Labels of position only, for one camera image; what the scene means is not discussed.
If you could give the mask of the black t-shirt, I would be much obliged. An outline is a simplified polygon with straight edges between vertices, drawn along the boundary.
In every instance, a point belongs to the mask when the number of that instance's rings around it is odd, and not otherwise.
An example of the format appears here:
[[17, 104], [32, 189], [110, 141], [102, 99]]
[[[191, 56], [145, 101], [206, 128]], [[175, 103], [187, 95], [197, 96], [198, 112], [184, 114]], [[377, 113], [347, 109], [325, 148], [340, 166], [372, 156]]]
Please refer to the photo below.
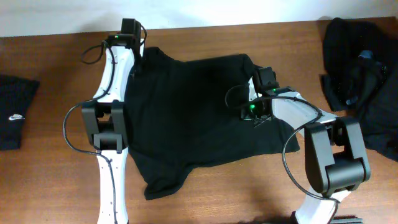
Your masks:
[[144, 56], [144, 71], [127, 82], [125, 104], [129, 153], [147, 200], [176, 193], [197, 167], [298, 151], [286, 122], [255, 128], [240, 120], [244, 87], [257, 70], [248, 55], [181, 62], [149, 47]]

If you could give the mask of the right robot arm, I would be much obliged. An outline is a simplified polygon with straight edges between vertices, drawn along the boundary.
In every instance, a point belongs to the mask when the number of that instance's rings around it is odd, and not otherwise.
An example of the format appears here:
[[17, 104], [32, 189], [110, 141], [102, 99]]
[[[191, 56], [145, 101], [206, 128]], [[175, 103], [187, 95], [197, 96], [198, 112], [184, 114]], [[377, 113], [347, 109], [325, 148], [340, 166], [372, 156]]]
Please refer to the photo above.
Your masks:
[[305, 172], [310, 188], [295, 186], [305, 193], [301, 206], [289, 223], [362, 223], [356, 216], [337, 217], [340, 203], [363, 182], [371, 168], [359, 123], [350, 116], [327, 113], [291, 87], [281, 88], [270, 68], [257, 69], [246, 85], [248, 102], [240, 109], [243, 119], [261, 124], [277, 118], [290, 125], [305, 142]]

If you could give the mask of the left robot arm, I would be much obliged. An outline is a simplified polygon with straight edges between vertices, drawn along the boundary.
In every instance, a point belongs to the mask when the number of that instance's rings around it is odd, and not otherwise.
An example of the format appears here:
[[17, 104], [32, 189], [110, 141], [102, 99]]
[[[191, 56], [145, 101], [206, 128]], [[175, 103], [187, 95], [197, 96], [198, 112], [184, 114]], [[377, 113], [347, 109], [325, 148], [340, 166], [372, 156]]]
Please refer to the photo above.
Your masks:
[[89, 143], [99, 166], [98, 223], [128, 223], [125, 168], [129, 131], [125, 107], [127, 81], [144, 53], [146, 30], [135, 19], [124, 18], [121, 30], [102, 43], [104, 71], [93, 99], [81, 107]]

